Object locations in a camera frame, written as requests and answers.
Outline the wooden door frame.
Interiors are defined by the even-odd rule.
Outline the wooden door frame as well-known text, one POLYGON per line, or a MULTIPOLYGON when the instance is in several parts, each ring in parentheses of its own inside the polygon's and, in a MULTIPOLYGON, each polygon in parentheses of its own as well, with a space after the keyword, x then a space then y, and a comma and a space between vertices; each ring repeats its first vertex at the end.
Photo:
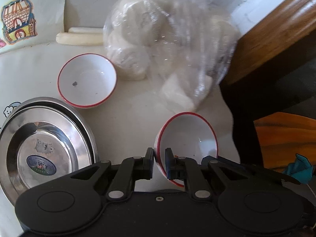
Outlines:
POLYGON ((223 83, 247 76, 315 30, 315 0, 285 0, 238 42, 223 83))

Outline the house drawings paper sheet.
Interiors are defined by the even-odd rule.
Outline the house drawings paper sheet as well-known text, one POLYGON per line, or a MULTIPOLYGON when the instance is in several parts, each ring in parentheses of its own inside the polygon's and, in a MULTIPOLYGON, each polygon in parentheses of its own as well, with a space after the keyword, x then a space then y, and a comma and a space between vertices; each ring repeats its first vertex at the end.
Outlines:
POLYGON ((1 0, 1 53, 55 40, 65 0, 1 0))

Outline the clear bag of white rolls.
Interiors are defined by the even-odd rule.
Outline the clear bag of white rolls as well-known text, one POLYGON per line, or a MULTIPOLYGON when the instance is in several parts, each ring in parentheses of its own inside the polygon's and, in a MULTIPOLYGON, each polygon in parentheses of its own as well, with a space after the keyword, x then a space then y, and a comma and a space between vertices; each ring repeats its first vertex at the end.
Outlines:
POLYGON ((172 111, 195 111, 228 72, 240 32, 212 0, 118 0, 105 54, 125 80, 148 79, 172 111))

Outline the orange and teal picture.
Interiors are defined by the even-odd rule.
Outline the orange and teal picture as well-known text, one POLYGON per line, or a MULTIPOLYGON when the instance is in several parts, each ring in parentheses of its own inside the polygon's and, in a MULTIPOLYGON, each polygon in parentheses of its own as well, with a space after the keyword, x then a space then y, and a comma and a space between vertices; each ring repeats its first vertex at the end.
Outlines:
POLYGON ((276 112, 254 121, 265 168, 308 184, 315 176, 315 119, 276 112))

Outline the white bowl red rim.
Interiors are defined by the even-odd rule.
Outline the white bowl red rim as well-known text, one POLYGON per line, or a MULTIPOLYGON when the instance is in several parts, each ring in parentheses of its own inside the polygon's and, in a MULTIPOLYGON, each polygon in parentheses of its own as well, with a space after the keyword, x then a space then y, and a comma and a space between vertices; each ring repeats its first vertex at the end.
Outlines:
POLYGON ((164 177, 166 148, 171 148, 175 157, 189 157, 199 164, 207 156, 218 157, 218 141, 213 127, 204 117, 193 112, 172 116, 156 136, 155 161, 164 177))

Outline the white printed cloth mat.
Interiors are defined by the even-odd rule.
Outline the white printed cloth mat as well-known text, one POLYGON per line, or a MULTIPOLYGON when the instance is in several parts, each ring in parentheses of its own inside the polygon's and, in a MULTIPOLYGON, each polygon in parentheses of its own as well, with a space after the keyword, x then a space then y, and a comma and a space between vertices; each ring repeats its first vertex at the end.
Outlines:
MULTIPOLYGON (((76 55, 103 54, 103 47, 44 43, 3 53, 1 62, 1 121, 11 104, 33 97, 59 98, 57 77, 63 65, 76 55)), ((118 80, 114 93, 101 105, 79 113, 92 130, 100 159, 119 164, 131 156, 142 156, 153 146, 156 135, 172 117, 147 80, 118 80)), ((218 153, 239 162, 232 140, 232 114, 220 88, 216 87, 198 108, 215 131, 218 153)))

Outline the cream stick back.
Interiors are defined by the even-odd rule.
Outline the cream stick back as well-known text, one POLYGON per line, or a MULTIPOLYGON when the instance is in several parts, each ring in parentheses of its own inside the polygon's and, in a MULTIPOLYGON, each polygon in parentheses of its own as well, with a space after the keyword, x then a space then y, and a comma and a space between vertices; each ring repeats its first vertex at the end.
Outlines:
POLYGON ((69 33, 90 33, 90 34, 102 34, 102 28, 92 28, 92 27, 71 27, 68 29, 69 33))

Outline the cream stick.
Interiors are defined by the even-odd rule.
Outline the cream stick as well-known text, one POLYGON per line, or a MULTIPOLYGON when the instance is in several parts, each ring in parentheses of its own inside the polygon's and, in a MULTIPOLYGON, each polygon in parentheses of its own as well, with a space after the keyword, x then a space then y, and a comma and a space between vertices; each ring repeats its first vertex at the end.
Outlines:
POLYGON ((56 42, 63 45, 98 46, 103 45, 103 35, 60 32, 56 35, 56 42))
POLYGON ((102 28, 92 28, 92 27, 71 27, 68 29, 69 33, 90 33, 90 34, 102 34, 102 28))

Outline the white bowl with speck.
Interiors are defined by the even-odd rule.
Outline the white bowl with speck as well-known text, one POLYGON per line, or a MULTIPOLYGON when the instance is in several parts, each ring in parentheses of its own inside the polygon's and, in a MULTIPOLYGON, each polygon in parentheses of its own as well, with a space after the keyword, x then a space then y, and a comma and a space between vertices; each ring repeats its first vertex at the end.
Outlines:
POLYGON ((61 98, 71 106, 89 109, 113 94, 117 72, 110 60, 100 54, 85 53, 68 60, 57 77, 61 98))

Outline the cream stick front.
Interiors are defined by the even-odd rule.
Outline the cream stick front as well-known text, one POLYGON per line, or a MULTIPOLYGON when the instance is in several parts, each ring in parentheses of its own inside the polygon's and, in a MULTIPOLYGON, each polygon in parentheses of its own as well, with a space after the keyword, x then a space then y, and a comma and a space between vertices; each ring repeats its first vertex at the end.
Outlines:
POLYGON ((56 35, 56 42, 63 45, 98 46, 103 45, 103 35, 60 32, 56 35))

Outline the steel plate with sticker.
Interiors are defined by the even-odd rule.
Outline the steel plate with sticker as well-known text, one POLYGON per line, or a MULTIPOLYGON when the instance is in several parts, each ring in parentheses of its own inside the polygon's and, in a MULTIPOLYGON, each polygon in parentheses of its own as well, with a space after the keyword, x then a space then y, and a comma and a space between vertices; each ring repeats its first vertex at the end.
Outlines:
POLYGON ((52 97, 15 102, 1 128, 1 188, 15 204, 30 188, 99 161, 94 135, 74 108, 52 97))

